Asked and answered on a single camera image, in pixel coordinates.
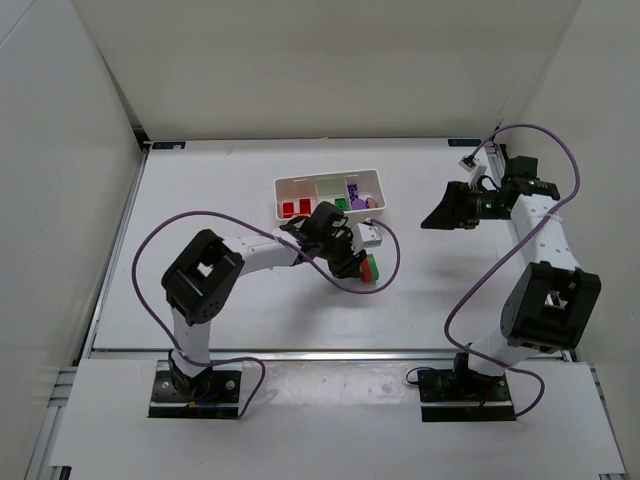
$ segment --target divided container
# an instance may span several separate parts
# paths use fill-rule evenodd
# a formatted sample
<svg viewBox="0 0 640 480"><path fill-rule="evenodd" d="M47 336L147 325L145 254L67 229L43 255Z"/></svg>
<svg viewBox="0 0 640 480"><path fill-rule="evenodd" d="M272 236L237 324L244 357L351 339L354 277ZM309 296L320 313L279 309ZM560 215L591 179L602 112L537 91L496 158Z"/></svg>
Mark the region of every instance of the divided container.
<svg viewBox="0 0 640 480"><path fill-rule="evenodd" d="M313 211L320 202L327 201L332 205L336 205L337 199L346 201L347 209L345 213L349 219L362 221L368 217L377 216L387 206L382 186L380 185L380 177L377 170L358 170L352 172L336 172L323 173L320 175L305 175L303 177L278 178L275 183L276 192L276 218L281 221L287 221L283 211L283 204L292 202L294 212L300 213L300 199L308 198L311 200L311 211ZM366 201L367 198L373 199L376 206L374 208L365 208L362 210L352 210L349 197L348 185L357 185L358 198Z"/></svg>

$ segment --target white wall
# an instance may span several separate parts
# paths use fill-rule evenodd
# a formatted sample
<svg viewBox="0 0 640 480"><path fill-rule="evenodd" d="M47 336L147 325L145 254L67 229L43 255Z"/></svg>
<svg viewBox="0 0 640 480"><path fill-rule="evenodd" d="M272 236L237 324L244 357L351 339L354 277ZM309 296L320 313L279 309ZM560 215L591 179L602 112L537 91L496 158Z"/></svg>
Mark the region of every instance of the white wall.
<svg viewBox="0 0 640 480"><path fill-rule="evenodd" d="M10 480L24 477L57 370L82 341L140 152L68 0L3 2L0 42L0 478Z"/></svg>
<svg viewBox="0 0 640 480"><path fill-rule="evenodd" d="M595 362L627 468L640 478L640 2L583 2L524 120L556 131L580 164L583 188L564 224L578 260L603 282L580 353ZM521 133L509 147L539 157L542 178L570 191L568 161L549 140Z"/></svg>
<svg viewBox="0 0 640 480"><path fill-rule="evenodd" d="M580 0L74 0L152 139L485 135Z"/></svg>

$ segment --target robotic arm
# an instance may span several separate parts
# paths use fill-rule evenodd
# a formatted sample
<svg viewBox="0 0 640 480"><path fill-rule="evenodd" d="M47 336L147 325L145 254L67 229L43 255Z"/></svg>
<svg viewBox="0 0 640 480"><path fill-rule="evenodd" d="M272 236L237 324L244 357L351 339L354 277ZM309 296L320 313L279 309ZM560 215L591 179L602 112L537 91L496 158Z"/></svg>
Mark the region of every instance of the robotic arm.
<svg viewBox="0 0 640 480"><path fill-rule="evenodd" d="M495 190L478 183L473 171L469 183L449 182L442 202L422 228L473 229L480 220L511 219L518 237L524 238L560 199L556 185L537 178L537 162L531 157L509 160ZM500 325L472 344L473 350L509 367L538 353L575 348L601 289L599 277L584 272L573 257L557 214L522 254L527 267L504 304ZM459 353L452 377L442 388L470 398L488 392L504 372L493 362Z"/></svg>
<svg viewBox="0 0 640 480"><path fill-rule="evenodd" d="M335 278L360 278L361 265L367 261L365 249L380 245L382 237L373 225L357 223L348 228L346 223L341 210L322 202L310 217L293 218L272 234L311 258L325 259ZM298 252L279 240L257 235L221 238L211 230L199 232L162 277L174 335L182 348L169 354L173 387L192 400L212 393L212 370L206 366L211 321L224 307L238 278L304 262Z"/></svg>

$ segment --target white table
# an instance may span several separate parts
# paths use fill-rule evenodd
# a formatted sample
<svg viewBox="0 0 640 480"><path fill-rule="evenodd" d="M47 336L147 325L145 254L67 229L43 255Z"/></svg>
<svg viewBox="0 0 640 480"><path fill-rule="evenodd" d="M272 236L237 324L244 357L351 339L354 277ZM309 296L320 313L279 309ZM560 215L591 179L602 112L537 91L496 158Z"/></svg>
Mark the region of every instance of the white table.
<svg viewBox="0 0 640 480"><path fill-rule="evenodd" d="M52 465L72 480L575 479L623 472L589 367L524 362L541 403L515 422L421 423L413 364L281 362L247 416L149 419L156 364L84 360ZM255 384L245 370L241 397ZM508 373L517 409L537 393Z"/></svg>
<svg viewBox="0 0 640 480"><path fill-rule="evenodd" d="M130 266L143 238L166 218L211 209L273 229L273 181L278 177L375 168L388 207L380 217L397 233L403 261L396 282L372 296L349 295L309 266L241 278L215 318L212 349L445 349L449 310L511 246L507 222L473 231L421 230L447 181L466 180L458 166L470 148L445 139L187 142L183 150L152 150L142 176L113 280L98 324L98 350L170 347L134 296ZM151 305L170 322L160 278L202 228L220 236L247 232L223 220L186 219L153 240L139 276ZM381 281L395 262L391 238L372 250ZM512 260L460 312L453 326L463 343L499 322L504 300L520 276Z"/></svg>

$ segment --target black bracket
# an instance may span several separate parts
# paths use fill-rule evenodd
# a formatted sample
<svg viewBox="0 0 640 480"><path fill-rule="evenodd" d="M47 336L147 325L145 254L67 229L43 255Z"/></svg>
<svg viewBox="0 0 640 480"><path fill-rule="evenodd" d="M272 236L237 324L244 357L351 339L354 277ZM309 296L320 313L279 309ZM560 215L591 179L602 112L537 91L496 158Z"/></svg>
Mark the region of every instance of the black bracket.
<svg viewBox="0 0 640 480"><path fill-rule="evenodd" d="M199 399L183 395L172 382L171 371L156 371L149 401L150 418L237 418L240 401L239 370L209 370L210 388Z"/></svg>
<svg viewBox="0 0 640 480"><path fill-rule="evenodd" d="M418 370L422 421L496 422L516 419L506 377L487 392L464 397L452 383L453 370Z"/></svg>

